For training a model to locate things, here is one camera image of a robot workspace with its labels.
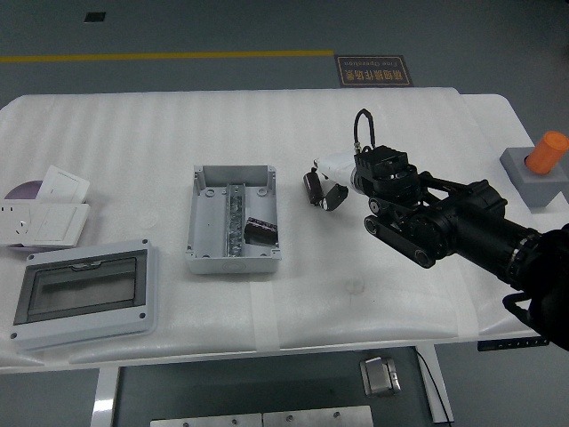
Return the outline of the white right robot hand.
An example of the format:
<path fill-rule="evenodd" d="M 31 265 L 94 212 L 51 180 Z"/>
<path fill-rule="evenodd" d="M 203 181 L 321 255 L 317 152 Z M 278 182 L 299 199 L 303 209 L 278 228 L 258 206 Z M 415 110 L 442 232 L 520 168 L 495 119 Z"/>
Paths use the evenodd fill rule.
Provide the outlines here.
<path fill-rule="evenodd" d="M 327 212 L 339 207 L 354 189 L 355 161 L 350 151 L 319 157 L 303 180 L 311 205 Z"/>

